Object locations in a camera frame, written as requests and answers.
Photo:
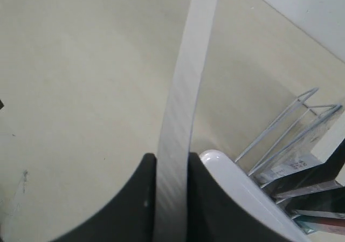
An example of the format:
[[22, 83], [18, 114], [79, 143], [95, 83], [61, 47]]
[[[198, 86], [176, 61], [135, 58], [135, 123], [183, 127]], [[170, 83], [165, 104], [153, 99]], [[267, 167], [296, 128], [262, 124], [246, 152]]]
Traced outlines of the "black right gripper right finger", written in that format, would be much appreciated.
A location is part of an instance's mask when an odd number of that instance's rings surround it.
[[186, 241], [289, 241], [242, 209], [211, 176], [197, 153], [188, 157]]

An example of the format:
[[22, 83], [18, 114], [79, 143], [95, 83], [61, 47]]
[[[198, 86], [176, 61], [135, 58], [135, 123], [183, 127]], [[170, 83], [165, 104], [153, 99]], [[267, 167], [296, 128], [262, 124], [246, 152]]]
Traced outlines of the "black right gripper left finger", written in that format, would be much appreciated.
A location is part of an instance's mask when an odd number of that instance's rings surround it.
[[156, 157], [144, 154], [124, 187], [91, 218], [54, 241], [152, 241]]

